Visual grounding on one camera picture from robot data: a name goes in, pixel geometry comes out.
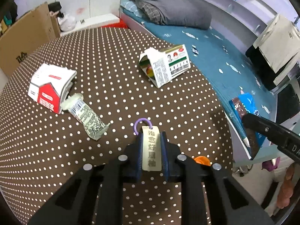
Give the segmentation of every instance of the bed frame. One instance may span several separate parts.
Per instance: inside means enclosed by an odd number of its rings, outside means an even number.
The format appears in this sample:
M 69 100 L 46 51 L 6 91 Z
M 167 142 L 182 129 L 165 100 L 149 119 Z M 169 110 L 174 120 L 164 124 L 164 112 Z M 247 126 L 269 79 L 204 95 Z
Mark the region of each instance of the bed frame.
M 135 21 L 131 17 L 127 16 L 125 13 L 123 13 L 123 9 L 120 7 L 120 18 L 127 24 L 127 26 L 135 31 L 142 32 L 144 34 L 152 35 L 154 36 L 148 29 L 146 29 L 143 25 L 141 25 L 139 22 Z M 276 109 L 271 111 L 270 120 L 274 121 L 276 120 L 277 115 L 277 98 L 276 98 Z M 235 129 L 233 123 L 231 122 L 230 118 L 226 115 L 227 121 L 229 123 L 229 130 L 231 134 L 231 140 L 232 140 L 232 149 L 233 149 L 233 159 L 234 159 L 234 166 L 240 167 L 245 165 L 252 165 L 255 163 L 261 163 L 263 161 L 271 160 L 280 156 L 283 156 L 283 153 L 277 150 L 276 145 L 270 145 L 270 141 L 266 139 L 262 145 L 262 148 L 260 148 L 258 154 L 254 158 L 254 160 L 249 160 L 250 156 L 248 152 L 246 151 L 246 147 L 240 138 L 237 130 Z M 291 119 L 288 119 L 284 123 L 282 123 L 283 126 L 287 128 L 291 128 L 290 124 L 291 122 L 297 122 L 299 119 L 299 115 L 296 116 L 296 119 L 293 117 Z

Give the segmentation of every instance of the red and white box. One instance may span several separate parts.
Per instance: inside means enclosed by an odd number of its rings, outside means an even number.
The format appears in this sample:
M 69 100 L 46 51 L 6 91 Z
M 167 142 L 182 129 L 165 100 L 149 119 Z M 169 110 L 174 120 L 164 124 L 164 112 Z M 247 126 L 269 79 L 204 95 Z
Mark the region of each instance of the red and white box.
M 37 103 L 60 114 L 60 104 L 65 101 L 77 72 L 55 65 L 42 64 L 33 74 L 28 95 Z

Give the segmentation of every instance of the purple object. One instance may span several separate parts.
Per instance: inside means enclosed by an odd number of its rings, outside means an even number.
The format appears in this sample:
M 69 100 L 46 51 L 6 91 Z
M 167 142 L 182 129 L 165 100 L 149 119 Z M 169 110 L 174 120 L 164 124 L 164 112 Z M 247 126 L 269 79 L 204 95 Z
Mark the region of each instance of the purple object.
M 275 165 L 273 165 L 272 160 L 265 161 L 265 162 L 262 163 L 262 169 L 266 169 L 269 172 L 272 172 L 273 170 L 278 168 L 279 163 L 280 163 L 280 157 L 278 157 L 276 159 Z
M 146 118 L 139 118 L 138 120 L 136 120 L 136 122 L 135 122 L 134 125 L 133 125 L 133 130 L 134 130 L 134 132 L 135 132 L 136 135 L 139 135 L 139 132 L 137 131 L 137 124 L 138 124 L 140 121 L 145 121 L 145 122 L 147 122 L 148 125 L 149 125 L 149 127 L 150 127 L 150 129 L 153 128 L 153 125 L 152 125 L 152 123 L 151 123 L 150 120 L 148 120 L 148 119 L 146 119 Z

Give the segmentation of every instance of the beige shirt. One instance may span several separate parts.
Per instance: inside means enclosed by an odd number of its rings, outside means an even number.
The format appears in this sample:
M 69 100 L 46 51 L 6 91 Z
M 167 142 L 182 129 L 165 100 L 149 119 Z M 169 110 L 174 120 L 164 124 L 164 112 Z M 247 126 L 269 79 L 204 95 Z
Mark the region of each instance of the beige shirt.
M 259 47 L 275 73 L 289 62 L 274 80 L 275 85 L 278 85 L 300 57 L 300 33 L 290 20 L 277 14 L 253 46 Z

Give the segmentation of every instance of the silver screw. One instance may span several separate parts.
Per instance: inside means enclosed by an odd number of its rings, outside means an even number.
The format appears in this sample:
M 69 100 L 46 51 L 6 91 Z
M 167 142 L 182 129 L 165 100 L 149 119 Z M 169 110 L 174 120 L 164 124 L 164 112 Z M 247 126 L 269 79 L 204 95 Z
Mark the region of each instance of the silver screw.
M 86 163 L 86 164 L 83 165 L 83 169 L 84 169 L 85 171 L 89 171 L 89 170 L 91 170 L 92 168 L 93 168 L 92 164 Z
M 215 170 L 221 170 L 222 166 L 219 163 L 214 163 L 212 165 L 212 168 L 215 169 Z
M 126 155 L 119 155 L 118 159 L 121 161 L 121 162 L 124 162 L 128 159 L 128 156 Z
M 179 161 L 185 161 L 185 160 L 187 159 L 187 156 L 186 156 L 186 155 L 183 155 L 183 154 L 180 154 L 180 155 L 177 156 L 177 159 L 178 159 Z

